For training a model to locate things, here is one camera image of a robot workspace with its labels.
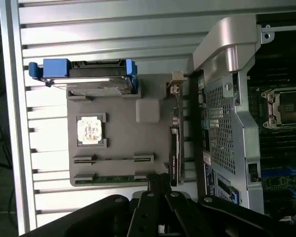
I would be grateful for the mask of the green RAM stick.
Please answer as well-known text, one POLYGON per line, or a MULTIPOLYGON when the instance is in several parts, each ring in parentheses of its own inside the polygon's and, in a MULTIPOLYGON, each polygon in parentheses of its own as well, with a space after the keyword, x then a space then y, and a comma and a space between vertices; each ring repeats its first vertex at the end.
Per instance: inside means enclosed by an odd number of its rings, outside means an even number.
POLYGON ((137 183, 146 182, 146 177, 136 178, 135 176, 96 176, 83 180, 75 180, 75 184, 115 184, 115 183, 137 183))

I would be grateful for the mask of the blue connector tab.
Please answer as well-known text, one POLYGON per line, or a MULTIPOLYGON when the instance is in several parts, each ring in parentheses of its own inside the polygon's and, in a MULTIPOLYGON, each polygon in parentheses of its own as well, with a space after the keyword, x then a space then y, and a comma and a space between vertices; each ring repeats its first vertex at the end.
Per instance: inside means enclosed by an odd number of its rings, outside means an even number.
POLYGON ((229 200, 238 205, 239 204, 239 192, 232 186, 228 187, 229 189, 229 200))

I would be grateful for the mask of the black graphics card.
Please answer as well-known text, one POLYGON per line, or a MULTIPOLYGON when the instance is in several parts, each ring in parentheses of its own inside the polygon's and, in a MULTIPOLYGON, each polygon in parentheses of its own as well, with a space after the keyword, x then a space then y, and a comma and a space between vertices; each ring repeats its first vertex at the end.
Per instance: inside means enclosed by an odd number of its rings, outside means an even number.
POLYGON ((167 83, 166 98, 175 103, 171 109, 172 125, 170 126, 170 149, 168 170, 170 184, 175 187, 183 183, 184 161, 184 116, 183 116, 183 89, 182 84, 186 81, 184 72, 173 71, 172 79, 167 83))

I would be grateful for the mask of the grey parts rack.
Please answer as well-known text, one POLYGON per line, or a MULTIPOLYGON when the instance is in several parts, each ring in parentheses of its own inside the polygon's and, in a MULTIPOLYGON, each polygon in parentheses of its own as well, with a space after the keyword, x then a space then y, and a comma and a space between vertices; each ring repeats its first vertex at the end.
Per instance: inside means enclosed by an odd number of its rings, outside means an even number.
POLYGON ((96 176, 135 176, 167 173, 172 125, 172 99, 166 98, 171 74, 142 75, 138 93, 120 96, 74 96, 67 93, 70 183, 75 186, 135 186, 137 183, 75 184, 96 176), (160 103, 160 122, 136 122, 136 100, 155 98, 160 103), (102 122, 102 140, 79 145, 77 121, 97 116, 102 122))

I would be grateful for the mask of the silver CPU chip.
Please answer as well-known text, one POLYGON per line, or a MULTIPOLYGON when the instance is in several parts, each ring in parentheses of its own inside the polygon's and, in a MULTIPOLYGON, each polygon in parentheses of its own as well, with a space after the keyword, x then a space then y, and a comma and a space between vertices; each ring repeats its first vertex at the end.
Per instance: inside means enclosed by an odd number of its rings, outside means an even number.
POLYGON ((102 122, 97 116, 81 117, 77 121, 79 145, 96 145, 102 140, 102 122))

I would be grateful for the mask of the dark green motherboard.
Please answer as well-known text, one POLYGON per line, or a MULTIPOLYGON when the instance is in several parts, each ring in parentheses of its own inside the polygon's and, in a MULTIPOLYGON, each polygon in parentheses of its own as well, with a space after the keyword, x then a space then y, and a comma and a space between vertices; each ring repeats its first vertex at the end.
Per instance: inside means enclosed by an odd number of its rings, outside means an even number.
POLYGON ((268 129, 267 101, 261 93, 296 87, 296 74, 249 73, 249 110, 259 127, 259 150, 264 211, 281 219, 296 216, 296 126, 268 129))

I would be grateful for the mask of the light grey square block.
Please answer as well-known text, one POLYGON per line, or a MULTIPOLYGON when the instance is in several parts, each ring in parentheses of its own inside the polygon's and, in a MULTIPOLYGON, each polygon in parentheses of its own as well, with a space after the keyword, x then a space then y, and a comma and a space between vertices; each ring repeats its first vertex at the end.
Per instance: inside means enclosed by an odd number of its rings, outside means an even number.
POLYGON ((136 100, 136 122, 160 122, 160 103, 155 98, 142 98, 136 100))

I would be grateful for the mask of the silver PC case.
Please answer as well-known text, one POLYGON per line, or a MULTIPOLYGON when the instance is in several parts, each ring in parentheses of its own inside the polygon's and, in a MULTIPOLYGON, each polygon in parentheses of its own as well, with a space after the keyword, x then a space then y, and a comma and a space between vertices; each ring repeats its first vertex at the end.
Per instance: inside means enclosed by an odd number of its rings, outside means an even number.
MULTIPOLYGON (((231 202, 232 186, 239 206, 267 215, 248 75, 296 74, 296 12, 226 17, 212 27, 191 62, 189 117, 199 195, 231 202)), ((296 216, 272 218, 296 225, 296 216)))

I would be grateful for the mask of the hard disk with blue carrier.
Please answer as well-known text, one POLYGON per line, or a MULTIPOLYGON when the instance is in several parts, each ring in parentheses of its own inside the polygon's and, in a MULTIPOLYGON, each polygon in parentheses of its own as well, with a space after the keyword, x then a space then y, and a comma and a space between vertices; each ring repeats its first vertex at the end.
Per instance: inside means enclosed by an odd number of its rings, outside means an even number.
POLYGON ((74 96, 100 97, 138 93, 137 65, 131 59, 70 61, 44 59, 29 63, 29 76, 47 87, 74 96))

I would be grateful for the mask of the CPU socket with metal frame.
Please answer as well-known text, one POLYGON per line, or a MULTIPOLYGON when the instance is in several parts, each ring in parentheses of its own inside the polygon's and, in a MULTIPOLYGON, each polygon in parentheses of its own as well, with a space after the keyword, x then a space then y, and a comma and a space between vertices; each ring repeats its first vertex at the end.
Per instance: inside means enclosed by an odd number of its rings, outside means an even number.
POLYGON ((296 126, 296 87, 269 89, 261 93, 267 101, 267 121, 263 127, 280 129, 296 126))

